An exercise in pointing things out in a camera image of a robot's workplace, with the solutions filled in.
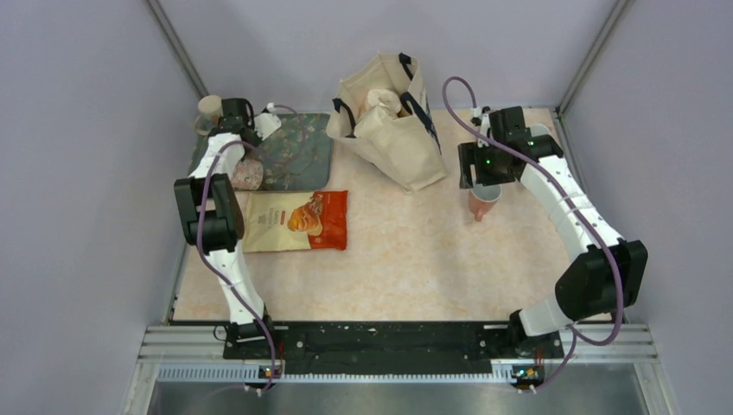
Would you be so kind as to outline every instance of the gray floor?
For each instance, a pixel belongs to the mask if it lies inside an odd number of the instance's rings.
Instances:
[[[507,393],[503,385],[290,384],[262,399],[232,387],[202,400],[225,385],[158,383],[148,414],[647,414],[637,383],[630,365],[568,367],[536,396]]]

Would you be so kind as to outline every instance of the canvas bag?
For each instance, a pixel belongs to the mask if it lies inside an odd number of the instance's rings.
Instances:
[[[354,136],[369,90],[397,93],[407,115],[383,124],[364,137]],[[420,63],[406,54],[379,54],[353,76],[342,80],[326,133],[373,163],[411,193],[447,174],[430,117]]]

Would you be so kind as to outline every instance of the gray wall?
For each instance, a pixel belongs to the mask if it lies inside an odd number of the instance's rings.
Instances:
[[[590,194],[649,249],[635,316],[683,413],[730,413],[733,3],[635,2],[567,116]]]
[[[211,93],[324,110],[377,51],[417,56],[435,107],[455,74],[488,105],[555,105],[614,0],[162,3]]]
[[[191,88],[139,0],[0,5],[0,412],[122,409],[182,249]]]

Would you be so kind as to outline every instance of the red and beige package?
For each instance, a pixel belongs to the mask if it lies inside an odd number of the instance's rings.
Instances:
[[[250,195],[244,252],[346,249],[347,193]]]

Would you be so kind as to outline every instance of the pink mug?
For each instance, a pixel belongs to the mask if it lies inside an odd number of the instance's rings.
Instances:
[[[481,222],[483,215],[494,207],[501,197],[501,186],[482,186],[477,184],[468,192],[468,210],[474,214],[474,219]]]

